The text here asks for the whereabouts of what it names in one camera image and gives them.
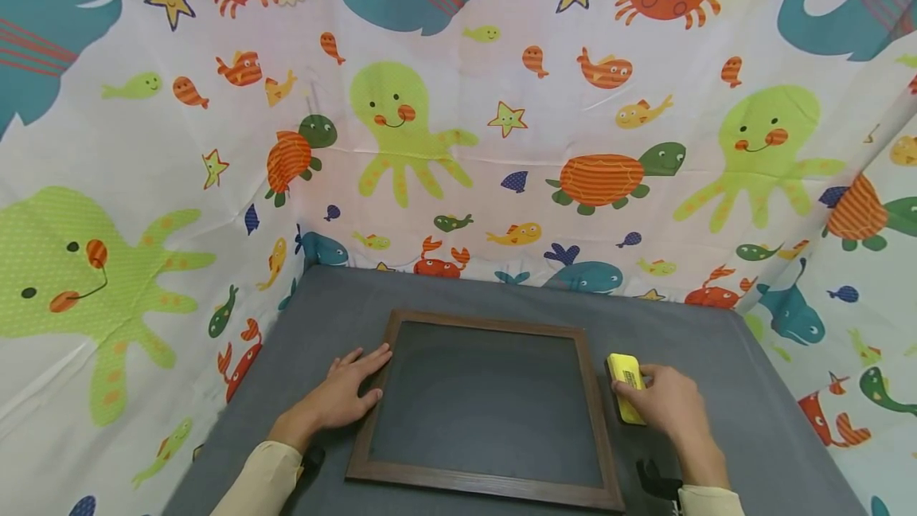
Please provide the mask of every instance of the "cartoon turtle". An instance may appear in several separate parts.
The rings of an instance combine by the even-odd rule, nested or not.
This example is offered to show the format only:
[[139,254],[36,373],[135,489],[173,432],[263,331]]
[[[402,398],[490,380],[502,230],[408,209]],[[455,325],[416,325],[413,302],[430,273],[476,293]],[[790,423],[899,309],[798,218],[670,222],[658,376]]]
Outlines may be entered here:
[[827,237],[828,232],[837,235],[844,251],[857,249],[857,242],[871,251],[881,251],[888,245],[879,234],[885,228],[917,237],[917,196],[882,205],[872,183],[859,174],[837,203],[821,237]]
[[645,197],[650,187],[644,176],[674,176],[681,168],[686,149],[678,142],[657,143],[639,160],[619,154],[580,155],[571,158],[560,171],[560,180],[545,179],[554,188],[551,198],[561,205],[579,202],[577,213],[592,215],[608,205],[621,209],[627,196]]
[[322,161],[312,155],[313,148],[326,148],[338,140],[338,129],[321,114],[302,119],[299,131],[278,131],[277,143],[267,154],[267,184],[271,189],[265,198],[274,198],[274,206],[286,203],[286,192],[292,178],[312,179],[312,170],[321,171]]

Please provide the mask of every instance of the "wooden picture frame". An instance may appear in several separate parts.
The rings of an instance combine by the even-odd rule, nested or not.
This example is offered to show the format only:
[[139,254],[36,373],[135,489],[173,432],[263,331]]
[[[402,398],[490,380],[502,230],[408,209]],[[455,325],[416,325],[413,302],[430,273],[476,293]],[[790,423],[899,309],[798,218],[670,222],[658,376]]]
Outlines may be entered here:
[[[494,321],[472,317],[439,315],[421,311],[394,310],[385,330],[384,341],[397,353],[400,324],[403,322],[430,323],[473,329],[499,330],[513,334],[532,334],[571,339],[576,346],[579,371],[583,376],[586,404],[596,445],[602,487],[585,487],[529,479],[515,479],[502,475],[487,475],[440,468],[417,467],[411,464],[387,463],[371,460],[370,444],[379,418],[380,408],[369,413],[357,433],[353,453],[350,456],[346,478],[390,482],[410,486],[442,488],[447,491],[462,491],[508,498],[523,498],[537,502],[550,502],[571,506],[583,506],[599,510],[625,511],[625,503],[618,486],[615,462],[611,454],[611,442],[605,425],[602,394],[590,359],[586,331],[572,327]],[[370,389],[384,389],[388,380],[388,367],[373,379]]]

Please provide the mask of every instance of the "ocean-themed fabric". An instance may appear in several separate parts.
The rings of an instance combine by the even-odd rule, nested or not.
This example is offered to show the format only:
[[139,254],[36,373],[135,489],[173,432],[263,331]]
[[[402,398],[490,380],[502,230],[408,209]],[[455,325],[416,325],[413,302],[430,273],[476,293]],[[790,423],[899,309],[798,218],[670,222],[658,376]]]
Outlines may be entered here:
[[156,514],[332,264],[739,311],[909,514],[913,4],[1,1],[5,510]]

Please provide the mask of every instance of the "beige sleeve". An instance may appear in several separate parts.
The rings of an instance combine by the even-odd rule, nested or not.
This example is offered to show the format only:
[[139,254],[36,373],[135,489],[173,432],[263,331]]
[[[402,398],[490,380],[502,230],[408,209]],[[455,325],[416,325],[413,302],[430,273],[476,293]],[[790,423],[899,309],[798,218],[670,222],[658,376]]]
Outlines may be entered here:
[[210,516],[277,516],[296,487],[302,455],[286,444],[261,443]]
[[744,516],[738,494],[723,488],[683,486],[678,498],[685,516]]

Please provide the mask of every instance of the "gray tablecloth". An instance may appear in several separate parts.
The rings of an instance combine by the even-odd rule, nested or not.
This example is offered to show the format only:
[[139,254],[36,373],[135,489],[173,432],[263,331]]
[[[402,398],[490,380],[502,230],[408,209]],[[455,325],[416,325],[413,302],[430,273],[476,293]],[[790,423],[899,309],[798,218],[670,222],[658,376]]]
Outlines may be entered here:
[[[603,377],[611,352],[675,366],[694,377],[705,396],[714,436],[728,457],[730,479],[747,516],[864,516],[825,446],[734,312],[326,267],[303,277],[163,514],[210,514],[277,416],[324,378],[334,357],[355,346],[378,346],[388,313],[397,307],[584,328],[596,373]],[[634,463],[653,458],[663,475],[677,476],[671,446],[651,430],[620,424],[607,383],[602,387],[627,513],[669,516],[670,505],[640,487]],[[565,506],[345,481],[354,434],[350,428],[320,436],[324,466],[314,481],[301,482],[285,514],[583,514]]]

